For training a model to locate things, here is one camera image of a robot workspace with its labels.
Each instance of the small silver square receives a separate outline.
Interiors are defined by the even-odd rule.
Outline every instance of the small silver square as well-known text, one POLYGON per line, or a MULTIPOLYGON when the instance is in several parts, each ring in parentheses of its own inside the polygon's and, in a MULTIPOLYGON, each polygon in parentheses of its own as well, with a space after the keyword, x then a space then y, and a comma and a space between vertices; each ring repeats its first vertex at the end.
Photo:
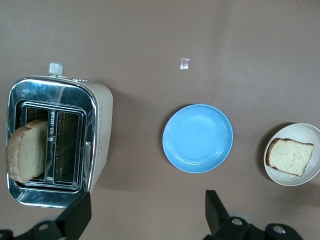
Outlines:
POLYGON ((188 70, 188 69, 189 69, 189 63, 190 63, 190 59, 188 59, 188 58, 181 58, 180 69, 181 69, 181 70, 188 70))

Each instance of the bread slice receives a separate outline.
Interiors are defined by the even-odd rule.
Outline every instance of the bread slice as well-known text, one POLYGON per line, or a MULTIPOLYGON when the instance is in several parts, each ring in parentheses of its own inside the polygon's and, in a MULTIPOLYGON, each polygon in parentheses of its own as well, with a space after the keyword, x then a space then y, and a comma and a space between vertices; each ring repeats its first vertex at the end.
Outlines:
POLYGON ((8 176, 26 183, 45 171, 48 121, 34 120, 15 130, 6 147, 8 176))
POLYGON ((315 145, 292 139, 275 138, 266 154, 266 165, 284 173, 301 177, 305 173, 315 145))

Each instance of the white plate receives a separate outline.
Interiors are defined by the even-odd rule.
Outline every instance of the white plate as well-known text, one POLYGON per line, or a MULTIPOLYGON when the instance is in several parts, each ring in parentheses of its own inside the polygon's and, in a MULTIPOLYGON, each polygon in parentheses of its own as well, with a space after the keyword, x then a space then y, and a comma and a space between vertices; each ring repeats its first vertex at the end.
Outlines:
POLYGON ((289 125, 278 131, 268 142, 263 155, 264 168, 269 177, 276 183, 283 186, 297 186, 311 180, 320 171, 320 131, 316 127, 305 124, 296 123, 289 125), (279 170, 275 170, 266 164, 266 155, 269 145, 275 138, 292 139, 305 144, 314 144, 315 148, 309 163, 305 168, 302 176, 291 175, 279 170))

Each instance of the silver toaster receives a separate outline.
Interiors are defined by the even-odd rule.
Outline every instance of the silver toaster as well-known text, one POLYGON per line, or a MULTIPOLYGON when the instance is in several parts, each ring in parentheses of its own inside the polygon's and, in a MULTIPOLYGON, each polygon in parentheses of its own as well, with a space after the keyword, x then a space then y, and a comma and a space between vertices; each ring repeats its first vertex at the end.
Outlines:
POLYGON ((6 142, 19 127, 48 119, 45 171, 27 183, 7 177, 11 196, 43 208, 66 208, 91 192, 107 160, 113 97, 100 83, 63 76, 61 62, 51 62, 51 76, 22 78, 8 98, 6 142))

